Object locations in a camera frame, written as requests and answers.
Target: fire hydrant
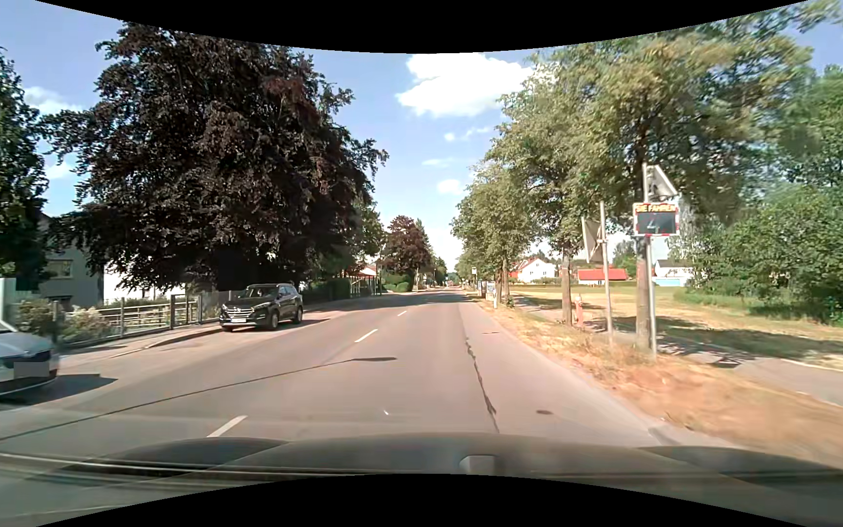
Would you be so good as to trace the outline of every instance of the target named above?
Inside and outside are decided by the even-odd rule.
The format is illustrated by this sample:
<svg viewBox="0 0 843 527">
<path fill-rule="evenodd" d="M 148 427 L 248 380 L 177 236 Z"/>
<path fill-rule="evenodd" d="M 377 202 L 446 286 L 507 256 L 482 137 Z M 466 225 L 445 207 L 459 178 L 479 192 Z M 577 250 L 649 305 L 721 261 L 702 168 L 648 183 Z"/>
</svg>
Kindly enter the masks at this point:
<svg viewBox="0 0 843 527">
<path fill-rule="evenodd" d="M 571 313 L 574 323 L 584 326 L 584 307 L 579 294 L 571 295 Z"/>
</svg>

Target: sky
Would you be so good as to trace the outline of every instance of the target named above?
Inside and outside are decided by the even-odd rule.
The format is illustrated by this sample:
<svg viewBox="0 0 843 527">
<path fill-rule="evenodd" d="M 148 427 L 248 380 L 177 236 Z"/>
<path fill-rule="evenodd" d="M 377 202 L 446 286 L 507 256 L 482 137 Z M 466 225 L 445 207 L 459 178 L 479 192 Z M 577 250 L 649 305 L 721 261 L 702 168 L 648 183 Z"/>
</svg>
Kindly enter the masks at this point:
<svg viewBox="0 0 843 527">
<path fill-rule="evenodd" d="M 42 113 L 97 102 L 94 82 L 107 63 L 95 44 L 113 39 L 120 25 L 34 0 L 0 0 L 0 46 L 15 61 L 26 99 Z M 799 40 L 815 49 L 816 68 L 843 64 L 842 27 L 820 26 Z M 398 215 L 420 219 L 435 252 L 453 268 L 462 252 L 461 242 L 451 236 L 456 205 L 471 181 L 471 165 L 485 153 L 503 118 L 497 98 L 516 91 L 529 75 L 524 59 L 532 50 L 423 55 L 306 51 L 329 81 L 354 92 L 355 101 L 337 122 L 359 139 L 376 139 L 390 154 L 375 182 L 382 221 L 388 224 Z M 53 162 L 47 159 L 45 206 L 52 216 L 74 208 L 77 178 L 67 164 Z M 667 255 L 663 241 L 654 244 L 654 255 Z"/>
</svg>

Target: asphalt road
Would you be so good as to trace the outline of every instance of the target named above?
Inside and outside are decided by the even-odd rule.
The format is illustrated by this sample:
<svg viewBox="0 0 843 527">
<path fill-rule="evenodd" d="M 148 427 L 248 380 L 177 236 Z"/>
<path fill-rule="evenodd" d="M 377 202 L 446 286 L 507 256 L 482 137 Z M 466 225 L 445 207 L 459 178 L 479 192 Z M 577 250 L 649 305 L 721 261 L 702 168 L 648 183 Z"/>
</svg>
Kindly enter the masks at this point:
<svg viewBox="0 0 843 527">
<path fill-rule="evenodd" d="M 71 363 L 29 402 L 0 406 L 0 452 L 89 457 L 210 435 L 412 431 L 661 443 L 651 423 L 513 339 L 456 291 L 384 296 L 274 332 Z"/>
</svg>

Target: license plate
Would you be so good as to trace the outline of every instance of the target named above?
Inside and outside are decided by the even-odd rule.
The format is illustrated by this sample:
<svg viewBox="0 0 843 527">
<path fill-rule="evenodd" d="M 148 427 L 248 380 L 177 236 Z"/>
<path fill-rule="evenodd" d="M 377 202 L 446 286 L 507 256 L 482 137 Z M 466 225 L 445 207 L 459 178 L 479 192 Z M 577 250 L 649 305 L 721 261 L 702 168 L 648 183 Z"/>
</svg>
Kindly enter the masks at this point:
<svg viewBox="0 0 843 527">
<path fill-rule="evenodd" d="M 16 362 L 15 378 L 47 377 L 50 373 L 48 362 Z"/>
</svg>

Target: road crack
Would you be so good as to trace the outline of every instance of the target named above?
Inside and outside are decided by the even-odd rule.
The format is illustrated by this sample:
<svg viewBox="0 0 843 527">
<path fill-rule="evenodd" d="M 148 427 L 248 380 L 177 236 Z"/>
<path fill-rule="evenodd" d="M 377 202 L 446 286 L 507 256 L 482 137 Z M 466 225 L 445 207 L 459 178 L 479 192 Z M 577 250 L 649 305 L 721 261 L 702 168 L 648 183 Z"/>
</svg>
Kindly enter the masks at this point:
<svg viewBox="0 0 843 527">
<path fill-rule="evenodd" d="M 493 422 L 493 429 L 499 433 L 499 426 L 497 426 L 497 408 L 490 402 L 490 396 L 486 395 L 486 388 L 483 387 L 483 376 L 480 373 L 480 368 L 477 366 L 477 356 L 474 354 L 473 348 L 470 347 L 470 338 L 463 336 L 463 343 L 467 347 L 467 354 L 474 363 L 474 371 L 477 373 L 477 382 L 480 383 L 481 392 L 483 393 L 483 401 L 486 403 L 486 411 L 490 414 L 490 420 Z"/>
</svg>

